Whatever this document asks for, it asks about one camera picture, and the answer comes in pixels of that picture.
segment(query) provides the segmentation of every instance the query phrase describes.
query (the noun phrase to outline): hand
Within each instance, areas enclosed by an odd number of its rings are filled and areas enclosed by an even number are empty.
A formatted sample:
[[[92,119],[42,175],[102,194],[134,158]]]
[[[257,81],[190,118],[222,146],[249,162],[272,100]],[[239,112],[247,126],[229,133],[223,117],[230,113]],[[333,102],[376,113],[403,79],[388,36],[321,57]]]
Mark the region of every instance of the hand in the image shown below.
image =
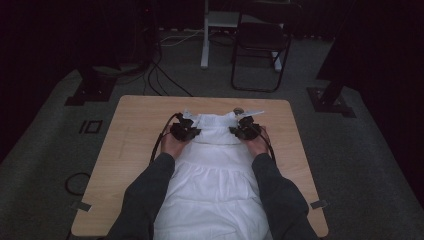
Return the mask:
[[[168,126],[166,128],[165,135],[162,137],[160,146],[161,146],[161,152],[168,153],[171,155],[174,159],[177,159],[181,152],[183,151],[184,147],[190,142],[190,141],[178,141],[175,139],[175,137],[170,133],[171,126]]]
[[[261,135],[269,142],[269,136],[268,136],[268,133],[266,132],[265,127],[261,127]],[[246,144],[253,158],[255,158],[261,153],[268,153],[268,144],[260,136],[257,136],[253,140],[241,140],[241,141],[244,144]]]

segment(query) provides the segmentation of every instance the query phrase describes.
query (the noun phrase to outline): ruffled fabric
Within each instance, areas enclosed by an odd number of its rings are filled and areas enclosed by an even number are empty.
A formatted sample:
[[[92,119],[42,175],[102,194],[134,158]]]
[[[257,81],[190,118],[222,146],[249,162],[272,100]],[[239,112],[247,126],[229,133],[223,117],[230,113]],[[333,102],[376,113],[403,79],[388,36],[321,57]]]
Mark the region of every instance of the ruffled fabric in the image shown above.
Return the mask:
[[[154,239],[272,239],[248,149],[230,133],[237,120],[200,115],[202,129],[176,161]]]

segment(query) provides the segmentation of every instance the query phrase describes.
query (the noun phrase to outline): dark background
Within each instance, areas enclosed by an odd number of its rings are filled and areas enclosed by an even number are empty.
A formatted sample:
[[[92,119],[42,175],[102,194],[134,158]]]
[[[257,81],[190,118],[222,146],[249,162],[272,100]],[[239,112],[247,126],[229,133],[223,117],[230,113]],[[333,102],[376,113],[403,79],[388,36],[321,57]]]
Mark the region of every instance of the dark background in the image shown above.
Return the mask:
[[[211,2],[211,9],[228,7],[222,0]],[[353,0],[296,2],[305,12],[298,38],[336,39],[318,78],[360,92],[423,204],[422,4],[417,0],[358,0],[352,7]],[[156,10],[157,25],[165,29],[199,29],[203,4],[198,0],[153,4],[136,0],[3,1],[0,159],[67,73],[81,64],[119,68],[119,63],[148,61],[152,46],[146,44],[145,31],[155,25],[150,10]]]

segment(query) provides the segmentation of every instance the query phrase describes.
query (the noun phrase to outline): black chair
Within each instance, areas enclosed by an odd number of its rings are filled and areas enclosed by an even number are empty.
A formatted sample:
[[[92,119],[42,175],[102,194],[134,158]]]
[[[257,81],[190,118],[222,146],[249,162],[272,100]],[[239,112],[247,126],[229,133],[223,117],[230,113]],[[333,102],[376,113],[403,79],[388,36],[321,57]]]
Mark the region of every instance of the black chair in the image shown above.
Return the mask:
[[[256,0],[242,5],[237,23],[236,39],[232,54],[231,85],[234,89],[257,92],[274,92],[280,87],[290,49],[292,34],[302,15],[302,8],[295,3]],[[241,47],[251,51],[268,52],[269,56],[238,54]],[[277,85],[271,89],[241,87],[234,83],[234,72],[238,56],[271,58],[272,66],[284,51]]]

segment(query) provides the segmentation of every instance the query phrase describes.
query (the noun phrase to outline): gray carpet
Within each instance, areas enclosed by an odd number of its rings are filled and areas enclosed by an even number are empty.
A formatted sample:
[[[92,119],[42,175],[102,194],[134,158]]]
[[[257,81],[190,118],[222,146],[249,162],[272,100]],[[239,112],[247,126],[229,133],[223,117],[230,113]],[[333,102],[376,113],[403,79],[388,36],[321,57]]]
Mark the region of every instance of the gray carpet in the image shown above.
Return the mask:
[[[162,33],[168,35],[181,33]],[[357,118],[316,113],[306,87],[325,87],[316,80],[331,47],[321,40],[295,40],[283,76],[274,93],[242,92],[230,86],[231,47],[212,44],[209,68],[200,69],[202,39],[190,38],[163,47],[159,66],[196,97],[286,99],[291,103],[330,233],[326,239],[424,239],[424,212],[406,183],[393,155],[358,92],[342,95]],[[228,38],[214,36],[219,43]],[[272,71],[249,73],[250,80],[277,78]],[[118,80],[109,102],[64,106],[81,78],[76,71],[59,82],[36,119],[0,166],[0,239],[66,239],[76,210],[70,205],[81,196],[69,194],[66,179],[91,173],[119,98],[156,95],[147,74]],[[155,72],[152,84],[159,91]],[[187,96],[159,74],[169,95]],[[99,133],[80,133],[84,121],[103,121]],[[84,191],[84,177],[73,181]],[[69,239],[85,239],[69,236]]]

